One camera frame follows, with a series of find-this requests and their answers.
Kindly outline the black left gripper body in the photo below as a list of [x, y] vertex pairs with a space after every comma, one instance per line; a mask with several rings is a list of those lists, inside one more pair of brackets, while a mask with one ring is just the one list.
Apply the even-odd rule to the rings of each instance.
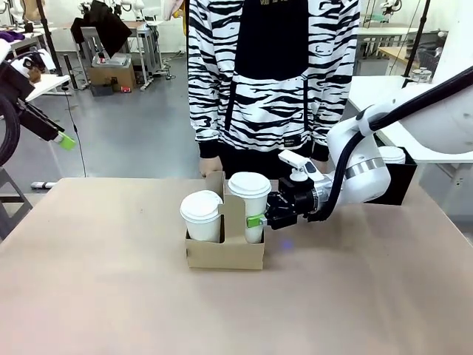
[[64, 128], [51, 121], [42, 110], [22, 100], [18, 100], [16, 106], [19, 121], [23, 127], [44, 141], [62, 141], [61, 135], [64, 133]]

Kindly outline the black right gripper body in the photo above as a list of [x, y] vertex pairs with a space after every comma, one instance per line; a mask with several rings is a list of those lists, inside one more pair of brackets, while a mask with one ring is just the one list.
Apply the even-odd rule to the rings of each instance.
[[299, 215], [308, 217], [319, 207], [314, 181], [295, 182], [288, 177], [278, 180], [278, 189], [267, 199], [265, 225], [273, 230], [297, 224]]

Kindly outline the person's right hand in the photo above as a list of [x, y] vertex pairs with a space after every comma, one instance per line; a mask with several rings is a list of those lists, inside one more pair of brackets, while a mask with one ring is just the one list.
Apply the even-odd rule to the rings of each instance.
[[213, 172], [221, 172], [223, 170], [222, 163], [219, 157], [200, 158], [199, 168], [200, 174], [203, 178], [206, 178]]

